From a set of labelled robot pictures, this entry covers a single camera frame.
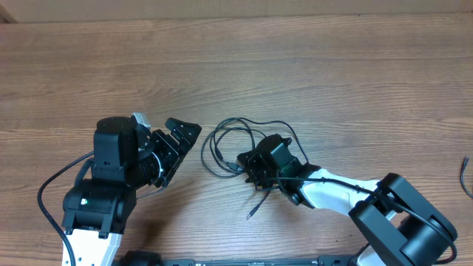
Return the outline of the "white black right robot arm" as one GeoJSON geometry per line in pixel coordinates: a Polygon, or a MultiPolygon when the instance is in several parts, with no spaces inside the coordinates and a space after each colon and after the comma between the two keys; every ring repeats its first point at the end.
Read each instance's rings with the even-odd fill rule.
{"type": "Polygon", "coordinates": [[[354,180],[301,163],[273,134],[237,159],[259,191],[280,190],[294,205],[348,216],[367,240],[351,265],[444,265],[457,257],[454,225],[399,174],[354,180]]]}

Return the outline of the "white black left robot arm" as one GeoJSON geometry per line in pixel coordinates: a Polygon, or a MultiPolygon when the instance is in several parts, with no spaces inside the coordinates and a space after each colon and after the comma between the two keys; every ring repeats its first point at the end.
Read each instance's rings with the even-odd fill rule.
{"type": "Polygon", "coordinates": [[[137,190],[166,189],[202,130],[172,117],[165,126],[152,131],[142,113],[98,121],[93,156],[63,201],[63,265],[113,265],[137,190]]]}

